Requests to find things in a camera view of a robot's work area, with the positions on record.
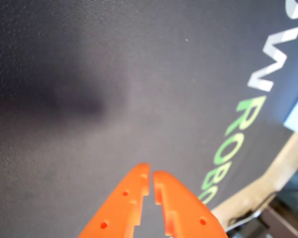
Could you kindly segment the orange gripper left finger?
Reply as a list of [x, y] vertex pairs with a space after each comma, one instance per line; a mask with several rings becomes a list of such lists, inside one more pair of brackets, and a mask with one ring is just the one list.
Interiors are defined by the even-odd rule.
[[136, 165], [87, 223], [80, 238], [132, 238], [141, 224], [144, 196], [149, 195], [150, 165]]

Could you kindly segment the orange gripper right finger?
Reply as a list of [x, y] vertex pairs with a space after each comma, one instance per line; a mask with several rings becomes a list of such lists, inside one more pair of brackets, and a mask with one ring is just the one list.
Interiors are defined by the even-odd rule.
[[165, 234], [173, 238], [226, 238], [218, 219], [180, 180], [153, 173], [155, 203], [161, 206]]

